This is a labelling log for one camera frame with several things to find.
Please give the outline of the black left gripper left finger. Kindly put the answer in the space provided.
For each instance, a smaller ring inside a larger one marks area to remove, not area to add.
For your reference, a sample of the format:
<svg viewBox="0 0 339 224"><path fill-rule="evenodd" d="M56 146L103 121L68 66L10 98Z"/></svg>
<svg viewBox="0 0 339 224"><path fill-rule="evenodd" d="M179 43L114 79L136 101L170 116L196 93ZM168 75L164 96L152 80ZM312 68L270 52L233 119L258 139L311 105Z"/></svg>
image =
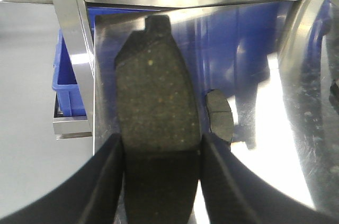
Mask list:
<svg viewBox="0 0 339 224"><path fill-rule="evenodd" d="M122 175L122 140L112 134L72 177L1 223L113 223Z"/></svg>

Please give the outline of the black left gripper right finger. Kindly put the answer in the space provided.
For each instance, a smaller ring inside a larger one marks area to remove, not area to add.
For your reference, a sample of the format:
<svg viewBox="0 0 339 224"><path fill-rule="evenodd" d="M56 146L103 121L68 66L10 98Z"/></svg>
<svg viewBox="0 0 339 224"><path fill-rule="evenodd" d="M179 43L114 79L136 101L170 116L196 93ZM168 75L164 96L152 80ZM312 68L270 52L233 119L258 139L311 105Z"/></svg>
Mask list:
<svg viewBox="0 0 339 224"><path fill-rule="evenodd" d="M214 134L202 136L201 166L210 223L338 223L262 180Z"/></svg>

